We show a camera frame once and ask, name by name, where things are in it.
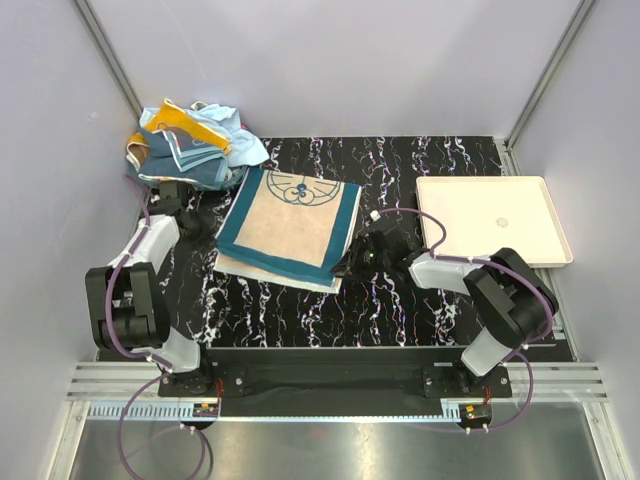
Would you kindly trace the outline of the teal beige Doraemon towel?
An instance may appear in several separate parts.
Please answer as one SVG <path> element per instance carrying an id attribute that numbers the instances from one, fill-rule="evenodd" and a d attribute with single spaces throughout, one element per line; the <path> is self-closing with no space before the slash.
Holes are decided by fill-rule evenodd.
<path id="1" fill-rule="evenodd" d="M 336 294 L 332 268 L 351 244 L 361 187 L 252 167 L 216 235 L 214 270 Z"/>

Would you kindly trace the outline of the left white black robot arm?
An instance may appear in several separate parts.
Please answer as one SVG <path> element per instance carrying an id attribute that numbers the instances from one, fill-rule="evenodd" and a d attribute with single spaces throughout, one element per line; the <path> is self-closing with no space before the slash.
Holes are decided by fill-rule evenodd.
<path id="1" fill-rule="evenodd" d="M 187 209 L 186 184 L 169 181 L 142 208 L 136 231 L 108 265 L 85 275 L 94 343 L 129 360 L 155 364 L 164 382 L 193 395 L 208 394 L 216 372 L 203 346 L 172 326 L 158 272 L 181 241 L 203 233 L 198 215 Z"/>

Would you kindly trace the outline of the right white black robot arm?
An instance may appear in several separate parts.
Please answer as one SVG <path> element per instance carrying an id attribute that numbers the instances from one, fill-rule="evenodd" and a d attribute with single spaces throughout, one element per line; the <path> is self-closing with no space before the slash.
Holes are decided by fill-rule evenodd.
<path id="1" fill-rule="evenodd" d="M 331 273 L 359 281 L 387 273 L 420 289 L 469 296 L 483 328 L 460 355 L 453 375 L 457 390 L 470 397 L 488 387 L 489 373 L 513 352 L 546 336 L 559 309 L 556 296 L 507 247 L 487 257 L 438 256 L 398 234 L 371 231 L 353 240 Z"/>

